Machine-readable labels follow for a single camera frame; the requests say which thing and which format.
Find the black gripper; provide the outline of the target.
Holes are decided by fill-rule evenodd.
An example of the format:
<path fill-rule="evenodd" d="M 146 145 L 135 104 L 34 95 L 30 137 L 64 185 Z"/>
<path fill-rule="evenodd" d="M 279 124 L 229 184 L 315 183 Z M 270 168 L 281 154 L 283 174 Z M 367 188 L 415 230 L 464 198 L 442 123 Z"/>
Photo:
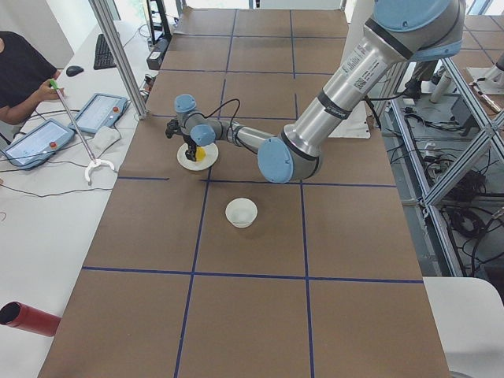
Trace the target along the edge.
<path fill-rule="evenodd" d="M 185 135 L 183 140 L 189 149 L 185 153 L 186 158 L 196 162 L 198 160 L 197 143 L 189 135 Z"/>

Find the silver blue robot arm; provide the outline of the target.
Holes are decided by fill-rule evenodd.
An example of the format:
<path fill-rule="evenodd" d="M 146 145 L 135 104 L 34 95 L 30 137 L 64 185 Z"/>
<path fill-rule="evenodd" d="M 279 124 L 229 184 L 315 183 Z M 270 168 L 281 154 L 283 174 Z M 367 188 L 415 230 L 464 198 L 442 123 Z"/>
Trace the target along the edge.
<path fill-rule="evenodd" d="M 206 117 L 190 94 L 176 97 L 176 118 L 168 122 L 165 134 L 182 136 L 191 160 L 197 147 L 225 140 L 255 153 L 269 182 L 310 178 L 321 167 L 326 138 L 392 65 L 454 56 L 461 49 L 464 19 L 463 1 L 376 1 L 361 41 L 300 118 L 279 135 Z"/>

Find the person's hand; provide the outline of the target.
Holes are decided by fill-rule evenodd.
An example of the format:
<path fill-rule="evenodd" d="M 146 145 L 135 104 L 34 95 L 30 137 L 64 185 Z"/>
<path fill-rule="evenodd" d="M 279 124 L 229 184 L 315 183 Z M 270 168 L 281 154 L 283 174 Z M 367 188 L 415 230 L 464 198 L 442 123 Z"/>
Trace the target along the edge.
<path fill-rule="evenodd" d="M 58 90 L 55 89 L 49 80 L 41 84 L 37 90 L 40 101 L 58 100 Z"/>

